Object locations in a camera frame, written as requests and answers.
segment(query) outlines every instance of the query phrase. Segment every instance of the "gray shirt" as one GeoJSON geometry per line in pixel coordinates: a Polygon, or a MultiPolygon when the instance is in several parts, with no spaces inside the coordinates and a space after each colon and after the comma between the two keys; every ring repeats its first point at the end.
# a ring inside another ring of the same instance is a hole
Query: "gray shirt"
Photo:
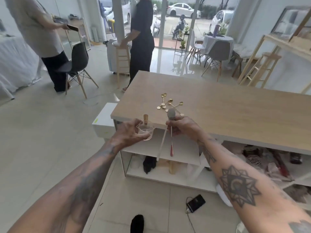
{"type": "Polygon", "coordinates": [[[37,0],[5,0],[17,27],[26,43],[39,57],[53,57],[63,51],[56,30],[45,29],[37,17],[45,15],[52,21],[51,15],[37,0]]]}

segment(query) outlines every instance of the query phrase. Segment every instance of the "hand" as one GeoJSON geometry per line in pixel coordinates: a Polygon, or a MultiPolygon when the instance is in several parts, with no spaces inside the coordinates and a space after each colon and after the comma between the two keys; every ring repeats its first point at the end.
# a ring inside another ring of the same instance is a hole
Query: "hand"
{"type": "Polygon", "coordinates": [[[186,134],[190,139],[198,141],[203,130],[189,117],[175,116],[174,120],[166,121],[169,129],[173,129],[173,135],[186,134]]]}
{"type": "Polygon", "coordinates": [[[66,23],[62,23],[61,28],[64,29],[64,30],[70,30],[70,28],[68,28],[66,23]]]}
{"type": "Polygon", "coordinates": [[[146,140],[150,133],[138,134],[136,127],[141,122],[140,119],[123,122],[117,127],[117,131],[111,138],[111,143],[116,145],[119,150],[134,145],[135,143],[146,140]]]}
{"type": "Polygon", "coordinates": [[[123,39],[123,40],[121,41],[121,44],[120,44],[119,48],[121,48],[121,49],[126,49],[127,47],[128,47],[127,41],[126,41],[125,39],[123,39]]]}

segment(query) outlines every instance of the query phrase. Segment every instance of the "phone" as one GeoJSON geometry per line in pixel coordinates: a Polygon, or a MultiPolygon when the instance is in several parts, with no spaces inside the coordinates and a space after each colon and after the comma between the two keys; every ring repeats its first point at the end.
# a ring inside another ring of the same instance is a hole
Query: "phone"
{"type": "Polygon", "coordinates": [[[195,212],[198,208],[200,208],[203,204],[205,204],[205,200],[202,195],[198,195],[194,199],[190,200],[187,203],[187,212],[195,212]]]}
{"type": "Polygon", "coordinates": [[[72,26],[72,25],[69,25],[69,24],[68,24],[67,27],[68,27],[70,30],[79,32],[79,28],[77,28],[77,27],[75,27],[75,26],[72,26]]]}

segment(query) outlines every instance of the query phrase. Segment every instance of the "clear plastic cup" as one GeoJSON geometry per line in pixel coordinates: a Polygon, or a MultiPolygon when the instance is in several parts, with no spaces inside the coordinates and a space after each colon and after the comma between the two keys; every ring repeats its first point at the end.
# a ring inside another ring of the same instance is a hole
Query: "clear plastic cup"
{"type": "Polygon", "coordinates": [[[150,133],[150,136],[145,141],[148,141],[148,140],[150,140],[152,138],[153,131],[155,129],[155,127],[154,127],[152,122],[150,122],[148,120],[141,121],[137,125],[137,128],[138,128],[138,134],[150,133]]]}

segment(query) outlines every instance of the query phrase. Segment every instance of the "black shirt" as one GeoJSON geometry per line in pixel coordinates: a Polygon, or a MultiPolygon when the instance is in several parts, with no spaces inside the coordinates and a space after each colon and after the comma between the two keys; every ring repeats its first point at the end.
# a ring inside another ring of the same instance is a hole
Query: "black shirt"
{"type": "Polygon", "coordinates": [[[131,31],[140,31],[137,38],[132,41],[132,46],[154,47],[154,40],[151,34],[153,20],[153,6],[151,0],[141,0],[137,3],[132,16],[131,31]]]}

